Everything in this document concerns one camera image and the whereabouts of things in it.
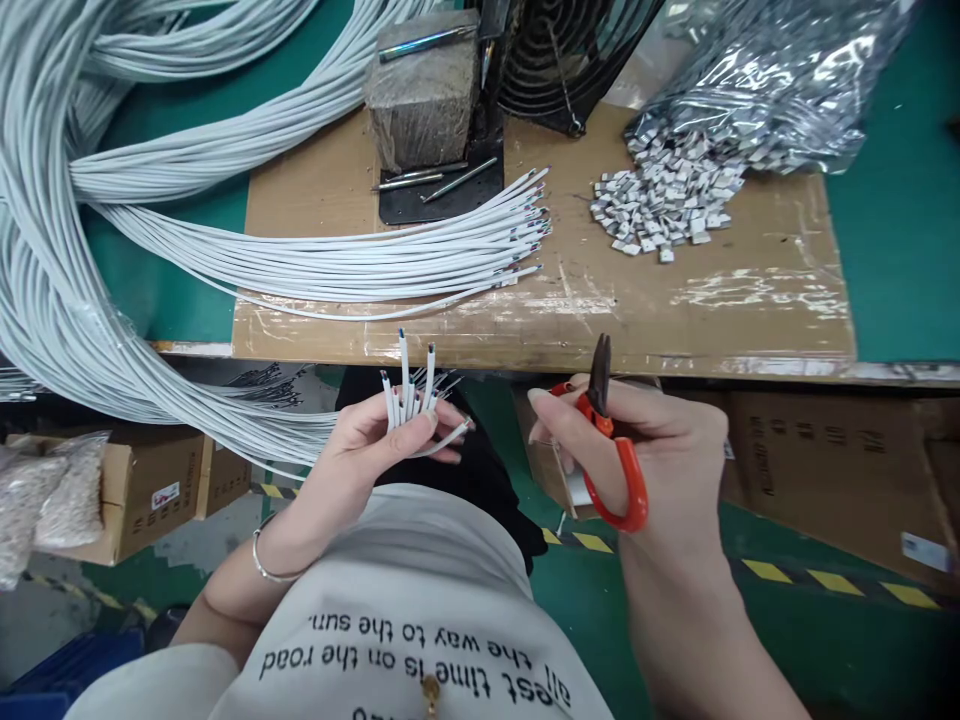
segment fan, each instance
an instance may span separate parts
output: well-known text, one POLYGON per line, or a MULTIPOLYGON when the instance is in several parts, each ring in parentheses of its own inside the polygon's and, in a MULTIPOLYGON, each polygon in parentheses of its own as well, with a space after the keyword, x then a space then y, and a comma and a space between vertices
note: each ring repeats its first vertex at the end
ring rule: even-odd
POLYGON ((663 0, 519 0, 498 102, 579 137, 663 0))

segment label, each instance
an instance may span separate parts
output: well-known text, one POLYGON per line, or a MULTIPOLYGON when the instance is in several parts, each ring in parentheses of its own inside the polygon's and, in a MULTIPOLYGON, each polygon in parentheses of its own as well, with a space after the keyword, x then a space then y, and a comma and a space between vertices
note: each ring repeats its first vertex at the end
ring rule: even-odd
POLYGON ((180 483, 176 482, 173 485, 167 485, 167 487, 162 490, 157 490, 153 494, 153 497, 150 499, 150 509, 159 510, 168 502, 178 497, 180 497, 180 483))
POLYGON ((950 551, 943 545, 910 533, 900 533, 900 550, 904 557, 940 572, 950 572, 950 551))

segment bangle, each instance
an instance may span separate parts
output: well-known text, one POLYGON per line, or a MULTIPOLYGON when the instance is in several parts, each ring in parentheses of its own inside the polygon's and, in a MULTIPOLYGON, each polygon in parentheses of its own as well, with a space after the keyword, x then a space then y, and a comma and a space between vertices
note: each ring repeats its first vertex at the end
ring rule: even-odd
POLYGON ((256 563, 257 570, 264 579, 275 583, 290 583, 303 577, 303 573, 305 573, 306 570, 302 570, 298 573, 292 573, 290 575, 274 575, 272 572, 263 567, 263 565, 260 563, 260 558, 257 556, 257 540, 260 539, 260 533, 263 532, 263 529, 267 526, 267 523, 273 520, 276 516, 277 513, 269 516, 266 520, 260 523, 260 527, 253 531, 253 562, 256 563))

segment woman's right hand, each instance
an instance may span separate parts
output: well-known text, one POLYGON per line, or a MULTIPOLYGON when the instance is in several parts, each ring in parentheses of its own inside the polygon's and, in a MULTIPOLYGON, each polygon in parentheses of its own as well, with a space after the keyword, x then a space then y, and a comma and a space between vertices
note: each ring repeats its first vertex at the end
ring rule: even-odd
MULTIPOLYGON (((569 453, 590 475, 607 509, 622 516, 627 486, 616 446, 574 407, 589 379, 574 375, 573 392, 561 397, 540 389, 529 392, 539 418, 529 441, 559 443, 562 453, 569 453)), ((632 539, 658 564, 716 558, 726 415, 711 405, 616 380, 610 382, 607 412, 633 435, 647 484, 647 524, 632 539)), ((615 434, 624 433, 618 429, 615 434)))

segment hazard stripe tape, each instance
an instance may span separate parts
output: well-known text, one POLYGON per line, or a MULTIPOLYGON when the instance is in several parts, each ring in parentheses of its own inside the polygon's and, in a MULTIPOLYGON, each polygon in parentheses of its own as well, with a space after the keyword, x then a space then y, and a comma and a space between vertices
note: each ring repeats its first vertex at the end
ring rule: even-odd
POLYGON ((143 602, 143 600, 137 600, 133 603, 124 603, 113 597, 112 595, 107 595, 105 592, 100 592, 99 590, 86 590, 82 587, 74 585, 73 583, 68 583, 63 580, 57 580, 55 578, 46 577, 45 575, 35 575, 34 573, 25 570, 21 575, 20 579, 25 582, 31 582, 36 585, 43 585, 48 587, 51 590, 56 590, 57 592, 62 592, 66 595, 72 595, 75 598, 80 600, 92 600, 93 602, 100 603, 105 607, 111 608, 113 610, 124 610, 128 608, 133 608, 140 616, 149 624, 152 623, 156 617, 157 612, 152 607, 143 602))
MULTIPOLYGON (((251 489, 260 495, 286 500, 293 500, 300 493, 298 488, 259 483, 251 484, 251 489)), ((541 528, 541 530, 543 539, 548 545, 576 547, 605 555, 615 555, 617 552, 616 543, 597 535, 579 532, 558 534, 548 528, 541 528)), ((787 568, 783 565, 747 558, 729 558, 729 560, 735 576, 744 575, 781 585, 820 590, 830 595, 893 602, 923 610, 960 610, 960 599, 938 595, 915 585, 851 577, 849 574, 841 575, 826 570, 787 568)))

